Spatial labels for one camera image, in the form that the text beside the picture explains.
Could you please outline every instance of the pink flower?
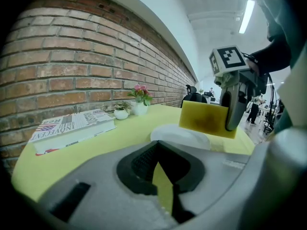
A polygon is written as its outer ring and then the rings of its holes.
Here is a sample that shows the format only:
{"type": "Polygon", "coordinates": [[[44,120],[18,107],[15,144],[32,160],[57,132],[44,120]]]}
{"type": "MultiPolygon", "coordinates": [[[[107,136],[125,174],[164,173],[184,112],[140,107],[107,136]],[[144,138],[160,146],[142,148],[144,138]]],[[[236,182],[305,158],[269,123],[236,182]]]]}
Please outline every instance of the pink flower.
{"type": "Polygon", "coordinates": [[[139,90],[141,90],[141,87],[140,87],[139,84],[136,84],[136,85],[134,86],[134,89],[135,89],[135,91],[139,91],[139,90]]]}

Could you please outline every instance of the book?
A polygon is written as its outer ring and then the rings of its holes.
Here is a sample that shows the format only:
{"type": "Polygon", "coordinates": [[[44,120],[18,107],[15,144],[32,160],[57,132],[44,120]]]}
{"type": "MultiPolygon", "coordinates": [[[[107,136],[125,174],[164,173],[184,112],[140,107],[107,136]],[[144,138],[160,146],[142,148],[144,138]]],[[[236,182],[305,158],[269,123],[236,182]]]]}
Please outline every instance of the book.
{"type": "Polygon", "coordinates": [[[95,109],[45,119],[28,142],[33,143],[36,155],[46,154],[116,128],[114,117],[95,109]]]}

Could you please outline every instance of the black slot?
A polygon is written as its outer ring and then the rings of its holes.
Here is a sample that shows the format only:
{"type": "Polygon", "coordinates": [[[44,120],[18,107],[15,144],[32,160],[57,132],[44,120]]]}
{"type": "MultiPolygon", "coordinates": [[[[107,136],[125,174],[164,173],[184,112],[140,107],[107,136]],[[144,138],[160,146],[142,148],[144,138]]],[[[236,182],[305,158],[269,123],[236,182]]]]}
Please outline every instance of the black slot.
{"type": "Polygon", "coordinates": [[[67,222],[90,187],[91,186],[86,183],[76,184],[67,196],[50,211],[50,213],[62,221],[67,222]]]}

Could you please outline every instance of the small plant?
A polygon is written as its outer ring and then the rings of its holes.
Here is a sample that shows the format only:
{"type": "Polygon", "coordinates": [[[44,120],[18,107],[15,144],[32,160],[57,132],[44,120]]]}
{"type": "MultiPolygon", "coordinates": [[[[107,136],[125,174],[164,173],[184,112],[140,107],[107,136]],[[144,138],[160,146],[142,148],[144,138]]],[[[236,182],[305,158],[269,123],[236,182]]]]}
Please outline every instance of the small plant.
{"type": "Polygon", "coordinates": [[[130,107],[130,104],[125,101],[117,102],[114,105],[115,110],[118,110],[118,111],[125,110],[128,114],[130,114],[129,107],[130,107]]]}
{"type": "Polygon", "coordinates": [[[128,96],[135,97],[137,103],[143,102],[145,106],[150,105],[150,101],[153,99],[147,91],[146,86],[140,86],[139,84],[134,86],[134,89],[131,90],[131,93],[129,93],[128,96]]]}

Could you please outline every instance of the brick wall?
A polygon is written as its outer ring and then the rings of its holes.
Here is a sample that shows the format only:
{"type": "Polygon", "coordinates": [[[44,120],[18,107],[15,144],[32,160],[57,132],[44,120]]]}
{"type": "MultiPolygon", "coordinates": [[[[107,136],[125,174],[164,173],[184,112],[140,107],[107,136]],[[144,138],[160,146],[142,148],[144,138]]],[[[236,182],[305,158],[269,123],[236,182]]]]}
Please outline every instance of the brick wall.
{"type": "Polygon", "coordinates": [[[43,119],[113,110],[136,83],[179,106],[195,80],[149,25],[109,0],[34,0],[0,58],[0,155],[11,172],[43,119]]]}

